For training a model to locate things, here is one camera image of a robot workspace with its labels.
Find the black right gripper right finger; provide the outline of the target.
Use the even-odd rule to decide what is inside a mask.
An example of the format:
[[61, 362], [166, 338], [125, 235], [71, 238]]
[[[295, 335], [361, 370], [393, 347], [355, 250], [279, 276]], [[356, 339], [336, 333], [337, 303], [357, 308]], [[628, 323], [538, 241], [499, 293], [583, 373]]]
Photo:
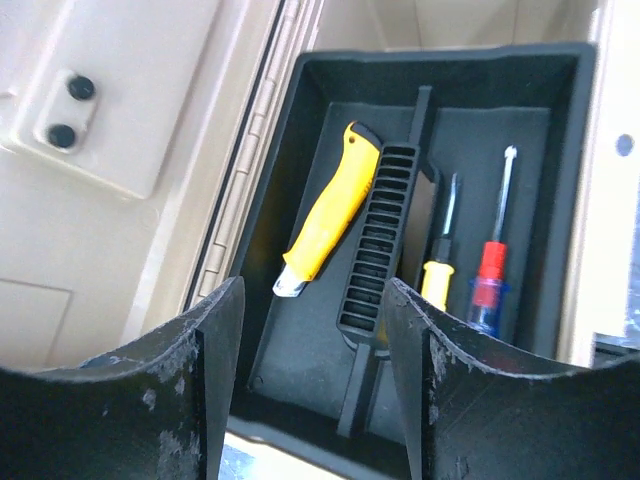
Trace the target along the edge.
[[382, 313], [415, 479], [635, 479], [639, 358], [580, 368], [438, 310], [398, 279]]

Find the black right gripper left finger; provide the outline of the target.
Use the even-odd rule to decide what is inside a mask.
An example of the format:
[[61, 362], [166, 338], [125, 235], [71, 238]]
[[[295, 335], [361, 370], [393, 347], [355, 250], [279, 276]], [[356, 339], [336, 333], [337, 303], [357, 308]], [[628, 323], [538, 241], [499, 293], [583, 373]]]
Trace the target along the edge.
[[245, 284], [75, 368], [1, 372], [5, 479], [214, 479]]

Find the blue red handle screwdriver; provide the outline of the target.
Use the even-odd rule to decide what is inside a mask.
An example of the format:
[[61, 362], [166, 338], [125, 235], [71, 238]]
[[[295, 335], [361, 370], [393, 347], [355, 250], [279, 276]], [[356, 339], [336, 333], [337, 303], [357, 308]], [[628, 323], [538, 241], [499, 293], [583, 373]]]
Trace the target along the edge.
[[484, 244], [476, 277], [471, 282], [471, 300], [466, 318], [472, 328], [494, 338], [499, 336], [502, 299], [507, 290], [504, 283], [504, 270], [508, 248], [502, 241], [502, 231], [517, 155], [518, 150], [514, 145], [509, 145], [504, 150], [504, 169], [497, 198], [494, 226], [490, 240]]

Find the yellow handle screwdriver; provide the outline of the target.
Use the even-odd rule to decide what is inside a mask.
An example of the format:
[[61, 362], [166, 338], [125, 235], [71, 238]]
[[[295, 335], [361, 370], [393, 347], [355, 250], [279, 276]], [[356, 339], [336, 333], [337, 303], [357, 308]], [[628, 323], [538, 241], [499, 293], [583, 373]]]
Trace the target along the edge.
[[441, 311], [447, 309], [451, 277], [455, 272], [451, 264], [451, 230], [459, 189], [458, 173], [451, 177], [446, 211], [439, 236], [434, 240], [429, 260], [423, 265], [422, 297]]

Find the black tool tray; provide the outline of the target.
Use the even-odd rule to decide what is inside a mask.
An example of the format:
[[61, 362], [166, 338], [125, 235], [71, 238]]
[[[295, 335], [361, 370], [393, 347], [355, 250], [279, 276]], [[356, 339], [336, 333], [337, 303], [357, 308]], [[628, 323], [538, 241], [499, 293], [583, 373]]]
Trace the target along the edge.
[[[463, 317], [494, 222], [503, 152], [515, 147], [506, 213], [502, 339], [556, 350], [595, 50], [586, 43], [488, 50], [315, 52], [296, 62], [232, 270], [246, 307], [233, 424], [359, 478], [409, 473], [391, 364], [374, 355], [367, 413], [338, 431], [356, 345], [375, 326], [383, 258], [415, 286], [459, 182], [447, 309]], [[335, 173], [342, 135], [360, 121], [391, 159], [316, 279], [295, 298], [272, 291], [282, 255]]]

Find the tan plastic tool box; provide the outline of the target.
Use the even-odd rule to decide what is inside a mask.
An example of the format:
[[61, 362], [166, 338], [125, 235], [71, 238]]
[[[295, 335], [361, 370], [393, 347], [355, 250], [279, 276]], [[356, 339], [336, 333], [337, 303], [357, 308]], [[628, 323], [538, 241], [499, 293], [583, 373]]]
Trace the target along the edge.
[[[624, 331], [638, 94], [614, 67], [638, 55], [638, 28], [635, 1], [3, 2], [1, 372], [78, 367], [227, 279], [244, 281], [233, 262], [302, 55], [559, 43], [596, 55], [556, 350], [518, 347], [500, 325], [495, 339], [580, 368], [638, 356], [591, 360], [597, 330]], [[412, 286], [390, 255], [383, 262], [375, 326], [357, 342], [355, 396], [339, 418], [344, 436], [367, 413], [374, 355], [391, 364], [386, 283], [422, 297], [423, 265]], [[415, 479], [410, 467], [402, 478], [349, 476], [278, 446], [266, 426], [242, 433], [231, 416], [237, 374], [238, 361], [224, 442], [285, 458], [258, 478]]]

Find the yellow black utility knife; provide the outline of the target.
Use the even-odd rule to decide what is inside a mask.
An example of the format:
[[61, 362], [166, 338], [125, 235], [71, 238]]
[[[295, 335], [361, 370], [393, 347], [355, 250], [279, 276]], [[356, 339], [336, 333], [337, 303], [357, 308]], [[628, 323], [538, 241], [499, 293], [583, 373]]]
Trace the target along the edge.
[[284, 268], [272, 287], [276, 296], [295, 298], [315, 279], [369, 194], [381, 148], [368, 126], [359, 121], [347, 125], [337, 170], [283, 254]]

